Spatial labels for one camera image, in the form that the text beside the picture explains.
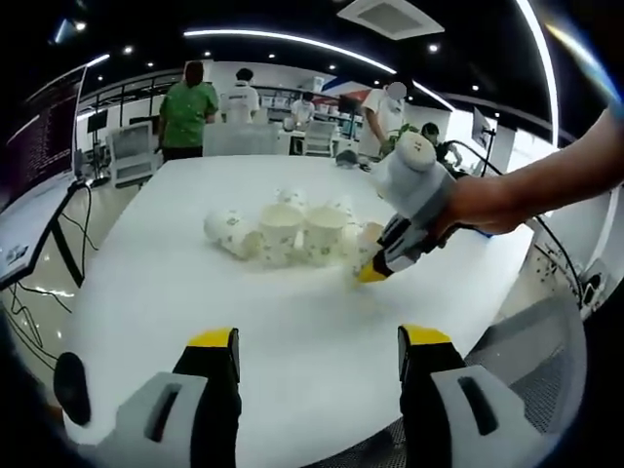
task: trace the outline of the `human arm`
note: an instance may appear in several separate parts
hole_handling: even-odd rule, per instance
[[[253,93],[250,93],[250,115],[252,116],[252,120],[255,117],[255,114],[258,110],[260,110],[260,96],[257,94],[257,91],[252,88]]]
[[[455,147],[454,144],[452,144],[451,146],[448,147],[448,150],[453,154],[453,156],[455,157],[455,166],[461,166],[461,163],[463,163],[464,158],[461,157],[461,153],[459,153],[459,151],[457,150],[457,148]]]
[[[216,96],[215,87],[211,84],[206,84],[206,123],[213,124],[215,122],[215,115],[218,112],[218,97]]]
[[[610,110],[565,149],[499,177],[457,181],[434,233],[456,223],[486,232],[514,230],[527,219],[586,200],[624,180],[624,130]]]
[[[158,147],[156,148],[156,152],[163,148],[163,143],[165,142],[165,130],[167,129],[167,101],[169,100],[169,95],[166,95],[163,99],[163,102],[160,104],[160,117],[158,119]]]

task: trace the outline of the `person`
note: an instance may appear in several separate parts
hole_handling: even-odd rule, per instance
[[[260,109],[257,91],[250,86],[254,73],[241,68],[236,73],[234,88],[222,95],[221,118],[231,124],[250,124]]]
[[[420,134],[427,138],[429,141],[431,141],[433,147],[436,148],[436,159],[445,167],[451,168],[452,166],[459,166],[463,162],[463,158],[461,157],[461,154],[459,154],[459,151],[457,151],[457,148],[455,148],[454,144],[439,142],[438,138],[440,136],[440,129],[433,122],[429,122],[423,125],[422,129],[420,130]],[[447,155],[449,154],[449,151],[455,157],[454,165],[450,165],[447,161]]]
[[[511,232],[536,215],[596,197],[624,181],[624,113],[603,112],[579,140],[512,173],[457,181],[433,228],[443,237],[456,223],[491,234]]]
[[[388,87],[370,90],[362,104],[364,127],[360,136],[358,153],[367,159],[378,161],[382,145],[388,144],[392,132],[398,132],[403,125],[405,101],[392,99]]]
[[[190,61],[183,81],[165,95],[158,130],[158,149],[163,150],[165,162],[202,156],[204,126],[215,121],[218,111],[215,88],[203,80],[204,65]]]
[[[309,91],[306,91],[301,96],[301,99],[296,100],[292,104],[292,121],[294,126],[301,127],[306,126],[314,118],[314,104],[312,99],[314,95]]]

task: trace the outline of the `white chair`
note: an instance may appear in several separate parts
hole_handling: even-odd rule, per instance
[[[113,186],[121,188],[143,183],[156,174],[158,156],[154,154],[151,122],[112,130],[106,143]]]
[[[274,124],[209,124],[203,156],[278,154],[279,127]]]
[[[332,158],[335,127],[334,122],[310,122],[303,139],[303,155]]]

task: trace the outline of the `floor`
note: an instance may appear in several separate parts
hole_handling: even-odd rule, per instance
[[[137,192],[137,187],[115,189],[110,185],[93,189],[89,236],[96,248],[104,242],[116,219]],[[64,214],[84,225],[87,208],[88,196],[87,192],[83,190],[72,198]],[[61,218],[60,223],[74,258],[81,263],[83,234],[80,228],[64,217]],[[85,250],[87,274],[89,261],[96,253],[87,243]],[[552,288],[542,282],[539,275],[535,273],[535,264],[530,257],[531,255],[527,259],[514,288],[501,307],[495,319],[496,322],[504,320],[552,294]],[[57,245],[52,238],[46,242],[34,273],[22,280],[21,284],[41,293],[55,294],[58,300],[70,310],[77,294],[77,287],[69,276],[60,258]],[[27,292],[20,286],[17,286],[16,292],[17,298],[28,309],[32,319],[30,321],[28,315],[24,314],[25,310],[18,315],[11,316],[14,324],[19,327],[19,336],[14,336],[14,341],[25,364],[42,383],[48,401],[54,404],[56,399],[52,392],[53,372],[48,366],[53,368],[55,361],[46,356],[45,353],[58,356],[63,352],[63,332],[68,321],[71,320],[71,315],[50,295]],[[5,290],[0,293],[0,298],[5,307],[10,309],[13,302],[12,293]],[[19,337],[29,344],[32,351]],[[35,349],[34,345],[37,343],[43,344],[45,353]]]

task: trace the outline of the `white table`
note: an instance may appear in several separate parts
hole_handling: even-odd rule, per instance
[[[165,164],[123,212],[77,297],[69,350],[83,360],[95,443],[148,378],[171,371],[189,338],[240,329],[240,468],[297,467],[361,442],[398,417],[397,327],[435,327],[467,354],[517,278],[531,232],[458,232],[382,284],[345,286],[340,267],[264,271],[208,244],[214,208],[255,218],[275,189],[315,204],[351,194],[360,220],[392,209],[357,170],[324,158],[228,156]]]

